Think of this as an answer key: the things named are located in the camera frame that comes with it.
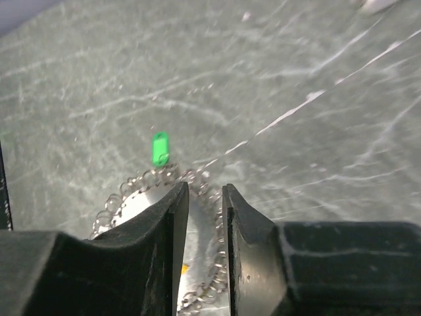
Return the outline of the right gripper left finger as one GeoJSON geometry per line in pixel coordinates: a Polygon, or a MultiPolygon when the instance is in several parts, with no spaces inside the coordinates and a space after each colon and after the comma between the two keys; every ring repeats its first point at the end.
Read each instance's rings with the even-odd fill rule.
{"type": "Polygon", "coordinates": [[[181,182],[93,240],[2,231],[1,314],[175,315],[188,213],[181,182]]]}

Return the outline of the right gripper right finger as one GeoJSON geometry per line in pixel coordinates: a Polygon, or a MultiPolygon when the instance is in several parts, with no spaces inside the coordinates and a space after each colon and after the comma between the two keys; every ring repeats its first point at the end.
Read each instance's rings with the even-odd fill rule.
{"type": "Polygon", "coordinates": [[[222,189],[232,315],[419,315],[420,227],[274,221],[222,189]]]}

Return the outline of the key with yellow tag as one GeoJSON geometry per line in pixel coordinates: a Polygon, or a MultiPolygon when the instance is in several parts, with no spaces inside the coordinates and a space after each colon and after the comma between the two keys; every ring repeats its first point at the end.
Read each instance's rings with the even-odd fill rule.
{"type": "Polygon", "coordinates": [[[189,270],[189,265],[188,264],[183,264],[182,265],[182,270],[181,270],[181,274],[184,275],[185,273],[187,273],[189,270]]]}

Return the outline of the metal disc with keyrings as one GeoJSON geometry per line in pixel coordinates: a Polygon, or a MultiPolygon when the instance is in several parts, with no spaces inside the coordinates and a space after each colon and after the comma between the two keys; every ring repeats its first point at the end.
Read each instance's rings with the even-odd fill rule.
{"type": "Polygon", "coordinates": [[[178,182],[189,186],[189,217],[178,290],[178,315],[198,315],[227,289],[226,254],[222,222],[222,193],[205,171],[181,171],[177,164],[149,169],[129,178],[109,196],[93,222],[91,238],[115,228],[163,198],[178,182]]]}

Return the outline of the key with green tag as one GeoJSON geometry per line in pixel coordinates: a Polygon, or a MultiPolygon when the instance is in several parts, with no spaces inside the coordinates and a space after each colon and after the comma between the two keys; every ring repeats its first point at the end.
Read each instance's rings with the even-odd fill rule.
{"type": "Polygon", "coordinates": [[[169,161],[170,146],[166,132],[156,133],[151,142],[151,160],[156,167],[162,167],[169,161]]]}

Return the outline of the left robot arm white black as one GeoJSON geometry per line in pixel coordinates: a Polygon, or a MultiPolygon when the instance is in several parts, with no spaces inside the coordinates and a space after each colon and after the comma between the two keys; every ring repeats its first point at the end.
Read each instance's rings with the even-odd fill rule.
{"type": "Polygon", "coordinates": [[[2,149],[0,149],[0,225],[1,230],[13,230],[2,149]]]}

